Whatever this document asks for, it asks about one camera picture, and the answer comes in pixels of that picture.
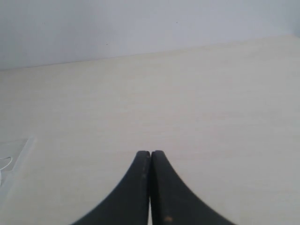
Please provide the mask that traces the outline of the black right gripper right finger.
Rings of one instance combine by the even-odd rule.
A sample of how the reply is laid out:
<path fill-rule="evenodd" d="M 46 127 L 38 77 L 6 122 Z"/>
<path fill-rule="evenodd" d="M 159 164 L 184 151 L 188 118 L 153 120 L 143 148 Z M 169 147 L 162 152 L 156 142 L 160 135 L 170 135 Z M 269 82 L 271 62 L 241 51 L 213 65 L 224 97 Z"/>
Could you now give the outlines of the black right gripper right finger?
<path fill-rule="evenodd" d="M 232 225 L 182 181 L 165 153 L 151 154 L 150 205 L 154 225 Z"/>

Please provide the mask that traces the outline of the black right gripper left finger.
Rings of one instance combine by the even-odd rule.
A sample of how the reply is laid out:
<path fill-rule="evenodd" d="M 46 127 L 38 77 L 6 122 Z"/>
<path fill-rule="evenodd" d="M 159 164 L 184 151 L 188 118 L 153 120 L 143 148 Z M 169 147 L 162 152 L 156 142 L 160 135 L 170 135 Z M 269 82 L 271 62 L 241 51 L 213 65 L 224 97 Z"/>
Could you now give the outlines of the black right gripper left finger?
<path fill-rule="evenodd" d="M 146 225 L 149 216 L 150 153 L 138 151 L 114 190 L 75 225 Z"/>

